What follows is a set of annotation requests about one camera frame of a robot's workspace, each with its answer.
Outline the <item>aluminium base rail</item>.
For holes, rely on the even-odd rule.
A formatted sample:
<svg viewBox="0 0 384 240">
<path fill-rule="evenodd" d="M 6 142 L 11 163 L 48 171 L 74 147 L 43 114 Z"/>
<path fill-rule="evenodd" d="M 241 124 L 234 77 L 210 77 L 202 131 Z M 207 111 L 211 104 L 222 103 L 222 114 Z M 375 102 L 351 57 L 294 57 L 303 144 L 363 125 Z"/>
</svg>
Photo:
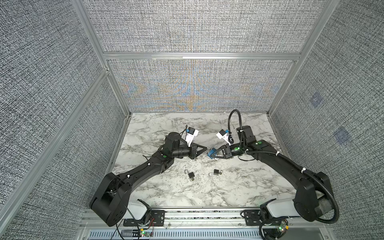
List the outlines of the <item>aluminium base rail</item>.
<svg viewBox="0 0 384 240">
<path fill-rule="evenodd" d="M 258 219 L 259 208 L 152 208 L 150 220 L 155 227 L 171 228 L 250 228 L 261 223 Z M 122 218 L 120 227 L 134 227 L 128 212 Z M 301 218 L 288 218 L 290 228 L 329 228 L 320 222 L 308 222 Z M 109 226 L 92 210 L 84 213 L 80 229 L 108 229 Z"/>
</svg>

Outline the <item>black padlock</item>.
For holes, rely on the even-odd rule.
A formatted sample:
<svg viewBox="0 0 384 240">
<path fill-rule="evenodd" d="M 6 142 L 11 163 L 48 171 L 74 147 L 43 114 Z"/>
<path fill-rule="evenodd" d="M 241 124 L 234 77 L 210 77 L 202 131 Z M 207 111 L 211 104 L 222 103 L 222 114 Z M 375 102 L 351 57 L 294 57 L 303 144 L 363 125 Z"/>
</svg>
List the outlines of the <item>black padlock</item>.
<svg viewBox="0 0 384 240">
<path fill-rule="evenodd" d="M 219 175 L 222 175 L 223 172 L 218 170 L 218 169 L 214 169 L 212 173 L 209 173 L 209 177 L 212 177 L 212 176 L 219 176 Z"/>
<path fill-rule="evenodd" d="M 194 174 L 194 172 L 189 172 L 188 170 L 185 170 L 185 174 L 188 175 L 190 181 L 194 181 L 194 180 L 195 180 L 195 174 Z"/>
</svg>

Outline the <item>blue padlock with key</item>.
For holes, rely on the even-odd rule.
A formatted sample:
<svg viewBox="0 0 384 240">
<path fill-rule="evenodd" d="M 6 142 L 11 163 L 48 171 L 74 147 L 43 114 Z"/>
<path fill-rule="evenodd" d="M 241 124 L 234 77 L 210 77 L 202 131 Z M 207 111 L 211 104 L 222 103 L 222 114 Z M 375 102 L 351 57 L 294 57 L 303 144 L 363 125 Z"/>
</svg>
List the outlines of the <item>blue padlock with key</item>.
<svg viewBox="0 0 384 240">
<path fill-rule="evenodd" d="M 210 151 L 207 153 L 207 156 L 211 159 L 214 159 L 215 158 L 215 152 L 217 151 L 217 149 L 215 148 L 212 148 L 210 149 Z"/>
</svg>

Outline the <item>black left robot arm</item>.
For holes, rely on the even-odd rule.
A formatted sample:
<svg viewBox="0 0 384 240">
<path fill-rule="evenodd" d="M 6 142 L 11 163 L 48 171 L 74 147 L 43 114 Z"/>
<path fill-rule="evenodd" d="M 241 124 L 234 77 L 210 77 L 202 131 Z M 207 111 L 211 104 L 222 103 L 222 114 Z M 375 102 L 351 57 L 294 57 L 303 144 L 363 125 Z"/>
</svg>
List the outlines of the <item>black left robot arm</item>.
<svg viewBox="0 0 384 240">
<path fill-rule="evenodd" d="M 90 201 L 90 209 L 109 227 L 116 225 L 126 213 L 130 195 L 137 187 L 165 172 L 175 159 L 193 160 L 207 149 L 195 143 L 189 145 L 179 133 L 169 133 L 165 143 L 145 163 L 125 173 L 105 175 Z"/>
</svg>

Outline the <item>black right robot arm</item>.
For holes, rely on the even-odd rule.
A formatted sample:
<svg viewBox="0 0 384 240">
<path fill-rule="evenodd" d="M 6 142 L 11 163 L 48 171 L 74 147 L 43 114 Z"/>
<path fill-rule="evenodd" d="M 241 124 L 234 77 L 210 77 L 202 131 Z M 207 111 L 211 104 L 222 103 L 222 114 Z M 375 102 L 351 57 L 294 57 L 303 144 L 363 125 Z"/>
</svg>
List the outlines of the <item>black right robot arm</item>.
<svg viewBox="0 0 384 240">
<path fill-rule="evenodd" d="M 250 155 L 253 160 L 271 167 L 296 190 L 294 198 L 272 199 L 260 206 L 260 220 L 301 217 L 308 222 L 335 223 L 340 216 L 330 178 L 323 172 L 314 173 L 282 155 L 265 140 L 257 140 L 250 126 L 237 128 L 239 143 L 211 149 L 210 158 L 230 159 Z"/>
</svg>

